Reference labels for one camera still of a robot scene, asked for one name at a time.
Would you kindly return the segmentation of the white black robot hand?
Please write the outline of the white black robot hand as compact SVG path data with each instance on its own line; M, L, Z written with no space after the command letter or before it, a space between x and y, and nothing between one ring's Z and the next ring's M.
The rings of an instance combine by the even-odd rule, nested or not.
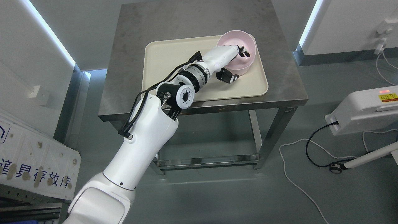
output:
M235 82L240 75L232 74L225 67L230 64L236 57L250 58L255 55L251 55L250 52L240 45L221 45L213 47L207 52L200 62L197 62L205 72L207 72L208 78L211 78L213 74L216 74L216 78L222 82L231 84Z

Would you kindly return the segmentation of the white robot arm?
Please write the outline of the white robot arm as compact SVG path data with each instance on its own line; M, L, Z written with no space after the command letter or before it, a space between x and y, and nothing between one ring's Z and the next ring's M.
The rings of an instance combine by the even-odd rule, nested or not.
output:
M118 133L120 149L110 164L74 197L65 224L122 224L135 201L136 187L161 147L175 134L177 116L189 108L209 78L196 52L162 81L135 99L130 117Z

